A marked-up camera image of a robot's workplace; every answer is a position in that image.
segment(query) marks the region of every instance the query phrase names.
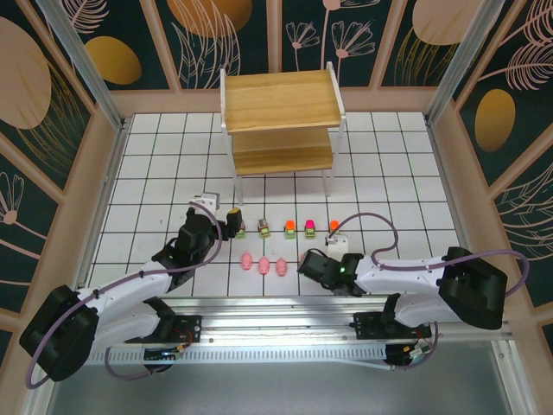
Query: pink toy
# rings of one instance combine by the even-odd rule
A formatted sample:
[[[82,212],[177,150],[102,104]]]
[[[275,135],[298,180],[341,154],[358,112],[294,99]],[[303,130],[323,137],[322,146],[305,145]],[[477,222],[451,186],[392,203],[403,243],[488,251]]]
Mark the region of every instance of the pink toy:
[[[267,257],[262,257],[259,260],[259,273],[261,275],[267,275],[269,273],[270,262]]]
[[[251,255],[246,252],[244,255],[242,255],[242,269],[243,270],[250,270],[251,266],[253,265],[253,259],[251,258]]]
[[[288,265],[286,264],[286,261],[284,260],[284,258],[280,258],[277,262],[276,262],[276,274],[279,276],[279,277],[284,277],[286,275],[286,272],[288,272]]]

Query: white grid floor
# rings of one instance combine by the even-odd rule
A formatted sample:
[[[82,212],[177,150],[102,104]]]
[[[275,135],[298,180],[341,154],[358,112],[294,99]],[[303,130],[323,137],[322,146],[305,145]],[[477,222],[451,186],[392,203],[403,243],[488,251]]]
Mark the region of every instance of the white grid floor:
[[[383,258],[422,259],[458,244],[422,114],[348,113],[342,151],[328,198],[320,172],[245,178],[241,209],[246,238],[224,243],[214,263],[168,297],[332,295],[298,277],[298,257],[310,247],[324,247],[331,220],[357,212],[382,214],[396,225],[398,248]],[[88,284],[110,281],[148,261],[176,236],[188,199],[202,191],[220,193],[218,219],[223,220],[236,200],[219,114],[137,114]],[[271,231],[265,241],[257,233],[263,217]],[[286,220],[302,230],[307,219],[315,220],[316,239],[305,239],[303,231],[296,240],[284,238]],[[373,218],[350,221],[344,233],[351,252],[370,254],[393,241],[386,224]],[[257,265],[243,271],[239,262],[244,252],[254,261],[269,258],[270,273],[263,277]],[[285,277],[275,272],[280,257],[289,262]]]

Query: pink egg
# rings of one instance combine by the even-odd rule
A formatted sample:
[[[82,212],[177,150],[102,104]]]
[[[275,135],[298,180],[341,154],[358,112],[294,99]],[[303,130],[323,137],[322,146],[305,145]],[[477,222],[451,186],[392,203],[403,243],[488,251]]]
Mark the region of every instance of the pink egg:
[[[276,274],[279,277],[284,277],[286,275],[286,272],[288,272],[288,265],[286,264],[284,258],[280,258],[276,262]]]
[[[253,259],[251,258],[251,255],[246,252],[244,255],[242,255],[242,269],[243,270],[250,270],[251,266],[253,265]]]
[[[267,275],[270,269],[270,262],[267,257],[262,257],[259,260],[259,273],[262,275]]]

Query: wooden shelf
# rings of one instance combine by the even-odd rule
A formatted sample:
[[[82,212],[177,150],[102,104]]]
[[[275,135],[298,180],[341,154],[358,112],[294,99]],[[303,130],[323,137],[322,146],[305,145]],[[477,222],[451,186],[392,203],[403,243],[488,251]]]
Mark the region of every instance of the wooden shelf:
[[[225,96],[226,128],[232,135],[340,125],[327,70],[229,76]]]
[[[326,128],[234,134],[232,156],[237,176],[331,169],[333,162]]]

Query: wooden shelf board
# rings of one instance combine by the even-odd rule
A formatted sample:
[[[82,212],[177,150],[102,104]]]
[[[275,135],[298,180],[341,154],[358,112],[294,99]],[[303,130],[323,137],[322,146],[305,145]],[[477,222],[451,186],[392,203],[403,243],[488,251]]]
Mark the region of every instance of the wooden shelf board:
[[[340,109],[329,71],[226,78],[226,128],[230,134],[339,125]]]
[[[238,176],[331,169],[333,162],[324,128],[236,134],[232,155]]]

